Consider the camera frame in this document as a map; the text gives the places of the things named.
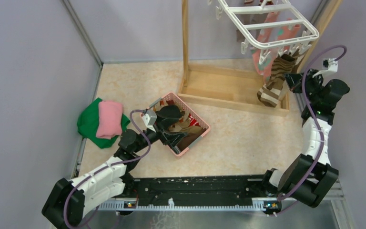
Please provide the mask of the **white clip hanger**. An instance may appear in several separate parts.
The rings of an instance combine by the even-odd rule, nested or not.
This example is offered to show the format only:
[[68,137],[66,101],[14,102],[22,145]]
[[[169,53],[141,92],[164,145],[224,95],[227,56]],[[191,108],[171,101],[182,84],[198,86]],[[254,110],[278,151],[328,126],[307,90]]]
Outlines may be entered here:
[[[306,51],[311,47],[310,42],[319,38],[319,31],[305,18],[288,0],[279,0],[273,5],[268,5],[268,1],[262,2],[256,0],[253,6],[229,6],[225,0],[218,1],[219,5],[216,6],[216,18],[220,19],[221,14],[224,12],[233,22],[236,28],[242,33],[245,40],[241,43],[241,53],[245,54],[248,50],[248,46],[251,45],[254,49],[261,51],[259,56],[259,64],[263,64],[266,59],[273,53],[276,55],[282,55],[286,51],[295,52],[297,49]],[[292,20],[286,21],[273,21],[263,22],[259,24],[247,24],[244,25],[238,18],[241,14],[264,14],[264,13],[280,13],[290,12],[292,14]],[[300,25],[305,28],[301,36],[295,36],[294,38],[288,38],[277,41],[260,41],[258,38],[254,38],[250,31],[261,29],[262,32],[272,31],[275,28],[281,28],[286,26],[292,29],[296,25]]]

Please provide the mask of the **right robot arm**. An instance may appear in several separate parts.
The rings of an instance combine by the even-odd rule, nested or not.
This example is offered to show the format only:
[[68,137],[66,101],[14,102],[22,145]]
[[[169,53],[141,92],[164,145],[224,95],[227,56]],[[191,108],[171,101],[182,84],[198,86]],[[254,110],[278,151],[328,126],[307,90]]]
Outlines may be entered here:
[[302,93],[303,77],[310,105],[305,106],[301,113],[304,135],[302,152],[285,172],[275,168],[266,171],[260,190],[267,197],[275,194],[285,196],[295,187],[291,197],[315,208],[339,176],[338,169],[331,166],[328,157],[328,137],[335,116],[333,110],[342,96],[349,93],[350,88],[338,79],[323,85],[323,76],[318,70],[310,69],[306,74],[285,74],[293,93]]

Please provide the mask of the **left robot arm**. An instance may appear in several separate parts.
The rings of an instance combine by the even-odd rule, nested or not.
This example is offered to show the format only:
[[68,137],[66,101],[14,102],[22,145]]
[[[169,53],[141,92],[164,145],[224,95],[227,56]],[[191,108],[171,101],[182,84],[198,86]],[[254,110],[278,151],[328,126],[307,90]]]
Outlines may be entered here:
[[153,130],[123,131],[118,150],[106,162],[80,177],[56,182],[42,215],[58,229],[76,229],[84,226],[85,216],[103,202],[118,195],[130,196],[134,185],[129,172],[141,159],[137,153],[142,149],[150,151],[158,140],[174,146],[186,137],[187,132],[170,132],[170,125],[168,119],[161,119]]

